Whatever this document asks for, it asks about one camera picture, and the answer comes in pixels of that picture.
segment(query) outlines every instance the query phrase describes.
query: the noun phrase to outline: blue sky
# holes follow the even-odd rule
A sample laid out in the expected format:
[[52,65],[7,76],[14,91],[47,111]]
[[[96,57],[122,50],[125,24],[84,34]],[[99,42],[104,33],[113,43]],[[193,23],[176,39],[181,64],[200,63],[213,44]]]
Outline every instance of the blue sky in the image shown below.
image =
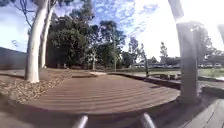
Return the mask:
[[[214,0],[216,7],[211,11],[207,11],[208,7],[211,8],[211,1],[203,2],[197,0],[198,3],[192,5],[193,0],[181,0],[184,4],[184,12],[187,18],[206,21],[206,25],[209,28],[209,34],[212,37],[213,44],[218,49],[223,50],[224,46],[220,40],[220,36],[216,30],[215,24],[222,22],[219,17],[214,17],[212,11],[220,12],[222,7],[217,7],[222,0]],[[74,2],[69,7],[59,8],[57,7],[55,12],[59,16],[68,14],[73,8],[79,7],[78,2]],[[91,24],[98,23],[101,20],[115,20],[119,26],[119,29],[123,30],[128,37],[134,36],[139,43],[145,45],[145,51],[148,57],[160,56],[160,42],[163,41],[168,48],[169,56],[179,56],[179,45],[177,39],[177,33],[175,28],[175,22],[173,20],[171,10],[166,0],[93,0],[93,11],[95,13],[95,19]],[[29,9],[35,10],[35,6],[31,3],[28,6]],[[34,14],[29,14],[30,21]],[[207,16],[213,16],[217,23],[206,19]],[[23,14],[18,11],[13,5],[0,8],[0,46],[26,51],[26,45],[28,40],[27,25]],[[15,47],[12,40],[18,41],[18,46]]]

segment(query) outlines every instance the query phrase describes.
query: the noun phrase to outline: grass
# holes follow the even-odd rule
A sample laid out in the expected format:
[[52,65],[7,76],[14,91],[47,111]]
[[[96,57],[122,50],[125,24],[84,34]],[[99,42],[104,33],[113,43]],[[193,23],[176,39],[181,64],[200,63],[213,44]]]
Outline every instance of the grass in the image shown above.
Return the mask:
[[[129,72],[132,74],[145,74],[145,72]],[[169,74],[169,75],[175,75],[175,74],[180,74],[179,69],[173,69],[173,70],[167,70],[167,69],[151,69],[149,70],[150,74]],[[198,75],[199,76],[207,76],[207,77],[220,77],[224,76],[224,68],[222,69],[198,69]]]

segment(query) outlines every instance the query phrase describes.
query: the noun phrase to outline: mulch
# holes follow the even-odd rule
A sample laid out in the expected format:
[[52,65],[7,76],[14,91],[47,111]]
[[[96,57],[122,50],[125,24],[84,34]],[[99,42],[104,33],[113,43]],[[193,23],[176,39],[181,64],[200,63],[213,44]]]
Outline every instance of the mulch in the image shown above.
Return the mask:
[[42,69],[40,82],[32,84],[23,79],[24,71],[0,71],[0,93],[11,100],[25,102],[37,98],[47,90],[58,86],[64,79],[72,78],[77,74],[78,76],[89,75],[87,72],[77,70]]

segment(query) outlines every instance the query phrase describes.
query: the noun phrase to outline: curved low wall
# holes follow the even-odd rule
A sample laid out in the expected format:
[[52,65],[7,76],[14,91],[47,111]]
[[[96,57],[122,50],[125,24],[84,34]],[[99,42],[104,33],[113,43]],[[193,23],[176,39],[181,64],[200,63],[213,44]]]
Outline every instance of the curved low wall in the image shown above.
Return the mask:
[[24,69],[26,53],[0,47],[0,70]]
[[136,80],[144,80],[145,82],[150,82],[153,84],[158,84],[158,85],[162,85],[162,86],[177,89],[177,90],[180,90],[180,86],[181,86],[180,82],[173,82],[173,81],[171,82],[171,81],[161,80],[157,78],[146,78],[146,77],[133,76],[133,75],[123,74],[123,73],[108,73],[108,75],[121,75],[121,76],[129,77],[132,79],[136,79]]

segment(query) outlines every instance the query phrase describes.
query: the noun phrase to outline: white tree trunk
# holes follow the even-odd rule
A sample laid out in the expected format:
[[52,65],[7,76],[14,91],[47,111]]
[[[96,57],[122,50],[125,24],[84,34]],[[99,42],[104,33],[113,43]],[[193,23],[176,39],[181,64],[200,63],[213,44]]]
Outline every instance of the white tree trunk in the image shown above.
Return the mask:
[[43,29],[43,40],[41,42],[41,60],[40,60],[40,66],[41,68],[46,68],[46,46],[47,46],[47,36],[48,36],[48,31],[49,31],[49,27],[50,27],[50,24],[51,24],[51,17],[52,17],[52,14],[54,12],[54,8],[55,8],[55,5],[53,5],[48,14],[47,14],[47,17],[46,17],[46,23],[44,24],[44,29]]
[[39,82],[38,55],[40,35],[44,26],[48,0],[38,0],[38,9],[32,25],[27,46],[25,79],[31,83]]
[[96,70],[96,51],[93,50],[93,70]]

